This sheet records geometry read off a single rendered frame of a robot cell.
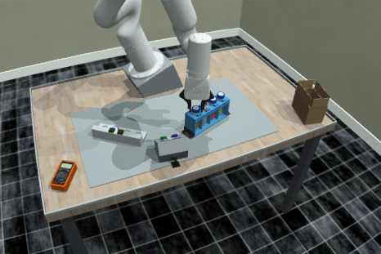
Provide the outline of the orange digital multimeter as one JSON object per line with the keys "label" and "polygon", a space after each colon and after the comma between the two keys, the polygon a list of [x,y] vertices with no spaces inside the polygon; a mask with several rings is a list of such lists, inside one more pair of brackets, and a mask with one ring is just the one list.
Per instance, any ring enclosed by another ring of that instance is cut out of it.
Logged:
{"label": "orange digital multimeter", "polygon": [[76,170],[76,162],[62,160],[50,182],[52,189],[67,191]]}

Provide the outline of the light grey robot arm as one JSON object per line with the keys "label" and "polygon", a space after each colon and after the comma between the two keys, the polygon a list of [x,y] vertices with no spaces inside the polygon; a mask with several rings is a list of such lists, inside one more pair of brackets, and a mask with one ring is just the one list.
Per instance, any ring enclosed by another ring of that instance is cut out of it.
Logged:
{"label": "light grey robot arm", "polygon": [[[191,78],[207,78],[212,38],[206,33],[196,32],[197,17],[191,0],[161,2],[173,24],[177,40],[187,54],[186,72]],[[132,62],[128,72],[136,79],[156,74],[164,64],[163,55],[152,51],[140,26],[141,4],[141,0],[98,0],[93,11],[94,20],[104,29],[120,22],[117,37]]]}

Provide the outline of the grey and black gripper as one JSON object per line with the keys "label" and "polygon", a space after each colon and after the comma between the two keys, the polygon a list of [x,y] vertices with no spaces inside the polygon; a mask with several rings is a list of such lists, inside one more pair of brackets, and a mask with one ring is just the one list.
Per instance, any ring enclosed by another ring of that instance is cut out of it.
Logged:
{"label": "grey and black gripper", "polygon": [[203,113],[205,103],[214,98],[213,93],[210,91],[209,76],[207,78],[197,79],[191,78],[187,73],[185,87],[179,94],[179,97],[187,102],[189,112],[191,112],[191,100],[202,100],[200,112]]}

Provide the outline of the small open brown cardboard box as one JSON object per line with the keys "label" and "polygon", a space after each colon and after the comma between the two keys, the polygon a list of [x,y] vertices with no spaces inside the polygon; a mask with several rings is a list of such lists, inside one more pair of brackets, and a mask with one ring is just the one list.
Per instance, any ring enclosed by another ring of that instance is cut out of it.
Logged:
{"label": "small open brown cardboard box", "polygon": [[304,125],[323,122],[330,98],[317,81],[312,88],[313,83],[314,79],[299,80],[291,105]]}

